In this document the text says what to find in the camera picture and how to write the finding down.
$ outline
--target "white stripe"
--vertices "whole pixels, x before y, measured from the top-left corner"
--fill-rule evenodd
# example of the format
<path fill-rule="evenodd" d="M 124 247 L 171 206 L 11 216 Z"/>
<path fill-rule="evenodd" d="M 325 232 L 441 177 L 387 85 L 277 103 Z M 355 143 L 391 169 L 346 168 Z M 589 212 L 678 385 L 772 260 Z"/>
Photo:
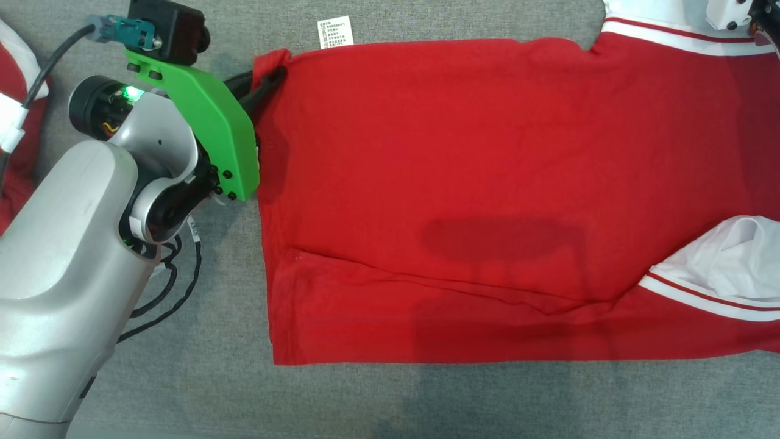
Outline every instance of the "white stripe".
<path fill-rule="evenodd" d="M 654 293 L 658 293 L 666 298 L 684 303 L 689 306 L 693 306 L 697 309 L 702 309 L 707 312 L 712 312 L 719 316 L 730 317 L 732 319 L 746 320 L 749 322 L 771 322 L 773 320 L 780 320 L 780 311 L 757 311 L 754 309 L 745 309 L 738 306 L 726 305 L 719 302 L 713 302 L 706 298 L 701 298 L 695 294 L 691 294 L 687 291 L 680 290 L 669 284 L 665 284 L 660 280 L 653 277 L 645 276 L 639 285 Z M 699 291 L 700 288 L 691 288 L 692 290 Z"/>
<path fill-rule="evenodd" d="M 748 56 L 762 55 L 775 51 L 772 45 L 756 46 L 754 43 L 714 43 L 698 38 L 670 34 L 662 30 L 648 29 L 617 21 L 605 21 L 602 32 L 626 35 L 640 40 L 654 42 L 660 45 L 678 48 L 686 52 L 700 53 L 710 56 Z"/>
<path fill-rule="evenodd" d="M 0 45 L 2 45 L 5 50 L 11 54 L 14 61 L 16 61 L 16 65 L 19 66 L 19 70 L 24 76 L 24 82 L 27 84 L 27 90 L 29 91 L 35 78 L 41 72 L 41 67 L 38 65 L 35 54 L 30 50 L 30 46 L 28 46 L 22 38 L 2 20 L 0 20 Z M 46 96 L 48 96 L 48 85 L 44 82 L 35 98 L 40 99 L 45 98 Z"/>

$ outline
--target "red and white garment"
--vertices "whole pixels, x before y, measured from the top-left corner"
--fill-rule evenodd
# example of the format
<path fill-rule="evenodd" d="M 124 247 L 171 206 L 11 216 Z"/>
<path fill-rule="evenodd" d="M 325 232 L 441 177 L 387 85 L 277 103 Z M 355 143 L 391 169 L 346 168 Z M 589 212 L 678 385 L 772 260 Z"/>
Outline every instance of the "red and white garment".
<path fill-rule="evenodd" d="M 0 93 L 17 102 L 23 101 L 40 71 L 30 47 L 0 20 Z M 5 232 L 11 220 L 33 193 L 32 172 L 38 157 L 47 95 L 48 85 L 44 84 L 27 113 L 23 126 L 25 135 L 16 146 L 6 170 L 3 191 L 0 194 L 0 234 Z"/>
<path fill-rule="evenodd" d="M 259 57 L 278 364 L 780 352 L 780 62 L 704 0 L 596 44 Z"/>

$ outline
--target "white fabric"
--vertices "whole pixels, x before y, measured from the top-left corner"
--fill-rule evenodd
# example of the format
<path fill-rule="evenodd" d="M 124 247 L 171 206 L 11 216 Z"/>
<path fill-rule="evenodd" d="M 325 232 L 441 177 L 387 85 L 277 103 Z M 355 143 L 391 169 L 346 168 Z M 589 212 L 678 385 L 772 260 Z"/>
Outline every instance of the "white fabric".
<path fill-rule="evenodd" d="M 30 50 L 30 46 L 2 20 L 0 20 L 0 45 L 16 61 L 16 65 L 19 66 L 19 70 L 24 76 L 24 81 L 27 83 L 27 90 L 30 90 L 35 78 L 41 72 L 41 67 L 38 65 L 35 54 Z M 46 96 L 48 96 L 48 85 L 44 82 L 35 98 L 40 99 Z"/>
<path fill-rule="evenodd" d="M 707 22 L 707 0 L 604 0 L 606 18 L 602 32 L 613 32 L 639 38 L 688 52 L 712 56 L 745 56 L 772 53 L 771 45 L 756 46 L 753 42 L 704 41 L 693 36 L 609 21 L 610 18 L 646 23 L 680 30 L 702 37 L 723 40 L 748 38 L 746 28 L 715 30 Z"/>
<path fill-rule="evenodd" d="M 780 223 L 737 216 L 651 268 L 643 287 L 722 316 L 780 319 Z"/>

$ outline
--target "gray fabric surface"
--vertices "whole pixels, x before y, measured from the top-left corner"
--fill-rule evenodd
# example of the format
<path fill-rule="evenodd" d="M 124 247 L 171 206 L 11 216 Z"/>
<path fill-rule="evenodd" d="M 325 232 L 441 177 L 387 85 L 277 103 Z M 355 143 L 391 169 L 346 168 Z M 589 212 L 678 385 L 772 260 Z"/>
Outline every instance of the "gray fabric surface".
<path fill-rule="evenodd" d="M 317 49 L 316 22 L 341 15 L 363 43 L 558 35 L 587 47 L 604 14 L 599 0 L 186 3 L 204 11 L 212 34 L 198 66 L 220 77 L 273 48 Z M 44 59 L 88 13 L 123 14 L 127 4 L 8 0 L 0 16 Z M 66 119 L 73 87 L 92 74 L 128 80 L 125 64 L 119 46 L 83 42 L 57 66 L 41 176 L 82 138 Z M 273 366 L 257 203 L 209 205 L 196 219 L 204 264 L 194 296 L 119 346 L 78 427 L 246 438 L 780 437 L 780 357 L 761 352 L 675 362 Z M 193 246 L 184 241 L 178 286 L 164 305 L 192 273 Z"/>

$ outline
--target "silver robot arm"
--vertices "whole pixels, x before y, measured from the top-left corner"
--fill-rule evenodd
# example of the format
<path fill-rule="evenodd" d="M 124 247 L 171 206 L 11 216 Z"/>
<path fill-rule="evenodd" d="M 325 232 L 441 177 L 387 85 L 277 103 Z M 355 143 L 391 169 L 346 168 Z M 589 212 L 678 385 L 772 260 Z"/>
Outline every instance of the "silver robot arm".
<path fill-rule="evenodd" d="M 65 437 L 186 220 L 162 227 L 173 215 L 158 201 L 198 184 L 207 198 L 204 166 L 173 103 L 146 93 L 110 141 L 73 146 L 35 191 L 0 238 L 0 439 Z"/>

